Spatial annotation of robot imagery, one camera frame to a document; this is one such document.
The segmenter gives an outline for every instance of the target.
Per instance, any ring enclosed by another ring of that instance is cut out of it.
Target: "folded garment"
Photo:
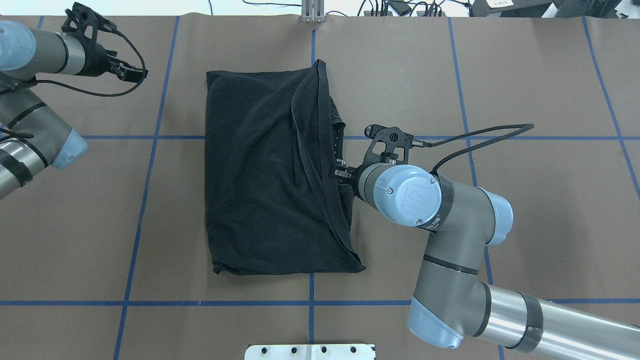
[[[350,185],[332,176],[344,122],[326,64],[207,73],[205,221],[213,270],[360,272]]]

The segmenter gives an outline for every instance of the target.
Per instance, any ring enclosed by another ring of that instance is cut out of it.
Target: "fabric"
[[[207,73],[205,221],[213,270],[360,272],[353,191],[332,177],[344,123],[326,64]]]

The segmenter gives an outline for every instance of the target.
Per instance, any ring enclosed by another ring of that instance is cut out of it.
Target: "white bracket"
[[[372,344],[252,345],[244,360],[376,360]]]
[[[324,22],[324,0],[302,0],[302,22]]]

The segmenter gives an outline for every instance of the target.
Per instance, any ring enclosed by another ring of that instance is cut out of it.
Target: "light blue joint cap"
[[[423,168],[397,165],[380,174],[373,190],[378,211],[391,222],[420,226],[440,209],[440,184]]]
[[[36,53],[36,38],[25,25],[0,21],[0,71],[17,70],[29,63]]]
[[[58,170],[64,170],[72,162],[82,156],[87,149],[89,149],[89,145],[86,141],[75,129],[71,129],[71,133],[69,133],[67,141],[62,145],[62,149],[60,149],[58,156],[51,165]]]
[[[478,189],[484,191],[486,196],[491,201],[493,207],[493,215],[495,217],[495,228],[493,230],[493,238],[487,243],[488,246],[500,245],[504,239],[507,238],[507,234],[513,227],[513,209],[507,199],[488,192],[483,188],[477,186]]]
[[[464,338],[464,335],[458,334],[415,297],[411,297],[407,326],[418,339],[441,348],[457,348]]]

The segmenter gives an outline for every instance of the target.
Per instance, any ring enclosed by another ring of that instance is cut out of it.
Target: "robotic arm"
[[[339,160],[335,175],[391,222],[431,233],[409,312],[408,326],[416,337],[457,348],[469,335],[553,359],[640,359],[640,328],[634,325],[480,282],[484,247],[502,243],[511,230],[509,202],[437,172],[452,156],[431,173],[408,164],[409,149],[437,144],[397,127],[370,125],[365,135],[372,143],[363,164],[348,168]],[[381,154],[372,151],[378,142],[386,145]],[[401,161],[398,148],[404,149]]]
[[[97,96],[120,96],[137,88],[147,76],[138,50],[114,23],[90,8],[74,3],[67,9],[61,33],[28,28],[0,20],[0,200],[26,185],[44,168],[64,169],[88,148],[84,139],[29,88],[52,83]],[[119,60],[115,51],[97,42],[98,32],[116,34],[140,57],[142,69]],[[119,94],[97,94],[50,80],[36,80],[40,72],[100,76],[105,72],[136,83]]]

